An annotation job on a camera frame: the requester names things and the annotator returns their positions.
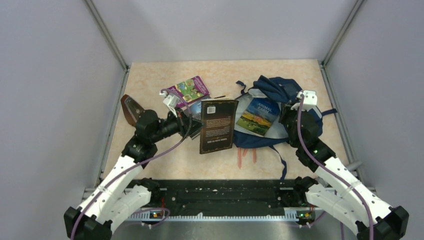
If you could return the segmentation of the dark brown back-cover book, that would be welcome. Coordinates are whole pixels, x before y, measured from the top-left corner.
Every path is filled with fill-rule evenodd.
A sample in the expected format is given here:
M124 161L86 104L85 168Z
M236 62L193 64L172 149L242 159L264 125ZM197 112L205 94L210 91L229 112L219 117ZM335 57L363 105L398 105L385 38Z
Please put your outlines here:
M201 101L199 153L214 153L233 147L234 127L239 101L229 98Z

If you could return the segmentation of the navy blue backpack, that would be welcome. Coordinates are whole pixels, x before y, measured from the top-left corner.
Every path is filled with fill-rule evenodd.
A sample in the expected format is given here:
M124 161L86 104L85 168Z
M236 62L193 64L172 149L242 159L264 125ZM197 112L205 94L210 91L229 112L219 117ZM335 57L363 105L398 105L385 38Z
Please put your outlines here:
M283 143L296 147L299 142L293 123L297 120L301 97L304 97L301 114L308 124L303 140L308 143L308 137L319 137L323 133L323 117L337 110L320 111L316 92L302 89L294 79L261 75L237 97L233 144L239 150L253 151L259 148L275 151L276 145Z

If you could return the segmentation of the blue yellow landscape book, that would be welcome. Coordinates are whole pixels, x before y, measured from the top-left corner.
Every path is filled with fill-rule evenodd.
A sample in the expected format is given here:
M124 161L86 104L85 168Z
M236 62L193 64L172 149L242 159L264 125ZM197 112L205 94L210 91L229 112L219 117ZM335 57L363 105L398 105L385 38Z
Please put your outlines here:
M279 104L268 98L253 98L236 125L257 136L264 137L280 114Z

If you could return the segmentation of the dark blue book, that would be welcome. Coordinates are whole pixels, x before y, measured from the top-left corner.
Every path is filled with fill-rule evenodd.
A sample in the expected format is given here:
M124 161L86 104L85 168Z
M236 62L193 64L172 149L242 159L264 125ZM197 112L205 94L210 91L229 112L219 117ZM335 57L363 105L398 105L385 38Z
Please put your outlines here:
M202 101L196 101L194 104L190 106L190 111L193 117L201 120L201 111L202 111Z

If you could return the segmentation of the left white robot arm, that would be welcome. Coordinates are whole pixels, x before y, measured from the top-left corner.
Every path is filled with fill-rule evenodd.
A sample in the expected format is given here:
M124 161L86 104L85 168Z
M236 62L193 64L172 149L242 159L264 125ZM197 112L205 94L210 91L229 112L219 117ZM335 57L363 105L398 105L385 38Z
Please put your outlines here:
M91 195L78 207L69 207L64 213L66 234L71 240L109 240L116 229L134 212L160 202L157 184L144 180L124 194L130 182L147 164L175 149L158 154L156 143L181 135L181 140L200 131L203 123L185 114L180 108L170 111L166 119L154 110L144 110L135 124L135 132L125 145L116 164Z

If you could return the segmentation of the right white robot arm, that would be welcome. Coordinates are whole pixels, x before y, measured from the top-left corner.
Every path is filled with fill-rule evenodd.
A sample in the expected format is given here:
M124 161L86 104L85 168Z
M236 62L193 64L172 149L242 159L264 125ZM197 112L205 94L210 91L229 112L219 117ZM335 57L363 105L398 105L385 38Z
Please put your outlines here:
M312 204L339 220L358 240L400 240L405 236L409 213L393 207L369 190L318 136L319 126L308 111L292 103L281 104L279 122L288 134L298 160L323 182L299 178L293 200Z

